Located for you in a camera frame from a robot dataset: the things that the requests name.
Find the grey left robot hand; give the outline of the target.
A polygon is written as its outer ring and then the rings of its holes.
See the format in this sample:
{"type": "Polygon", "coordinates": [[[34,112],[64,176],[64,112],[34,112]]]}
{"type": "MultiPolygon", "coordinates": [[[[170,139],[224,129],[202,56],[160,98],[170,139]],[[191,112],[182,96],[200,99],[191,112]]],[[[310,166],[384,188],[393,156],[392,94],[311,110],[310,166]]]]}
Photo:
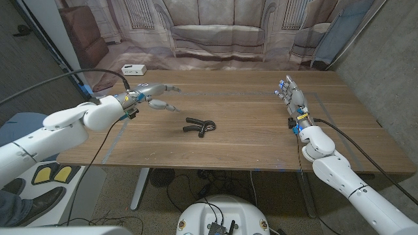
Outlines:
{"type": "Polygon", "coordinates": [[[161,83],[145,83],[139,84],[133,89],[127,90],[121,96],[121,105],[123,109],[135,107],[136,104],[147,102],[150,108],[156,110],[168,110],[171,112],[179,112],[175,106],[168,104],[165,101],[155,99],[156,96],[164,94],[166,91],[181,92],[179,87],[173,85],[166,85],[161,83]]]}

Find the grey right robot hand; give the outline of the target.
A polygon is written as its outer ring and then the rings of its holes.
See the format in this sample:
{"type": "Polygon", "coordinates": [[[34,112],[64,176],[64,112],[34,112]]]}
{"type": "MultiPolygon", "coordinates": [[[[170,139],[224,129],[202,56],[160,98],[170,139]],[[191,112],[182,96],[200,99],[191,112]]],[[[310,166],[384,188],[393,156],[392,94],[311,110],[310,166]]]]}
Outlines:
{"type": "Polygon", "coordinates": [[[296,124],[302,129],[314,126],[314,120],[308,110],[308,101],[291,76],[286,75],[278,86],[279,89],[274,93],[287,106],[287,111],[296,124]]]}

